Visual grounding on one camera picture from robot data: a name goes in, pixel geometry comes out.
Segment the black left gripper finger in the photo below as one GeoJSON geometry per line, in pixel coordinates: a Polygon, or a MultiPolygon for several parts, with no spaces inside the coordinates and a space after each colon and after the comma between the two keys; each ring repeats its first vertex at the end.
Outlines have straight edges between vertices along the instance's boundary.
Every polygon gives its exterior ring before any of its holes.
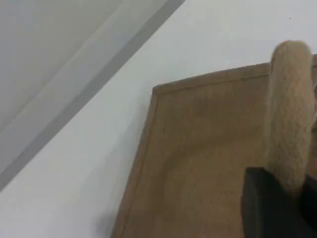
{"type": "Polygon", "coordinates": [[[301,213],[313,229],[317,229],[317,180],[306,176],[301,196],[301,213]]]}
{"type": "Polygon", "coordinates": [[[301,219],[280,183],[262,167],[245,169],[241,217],[246,238],[299,238],[301,219]]]}

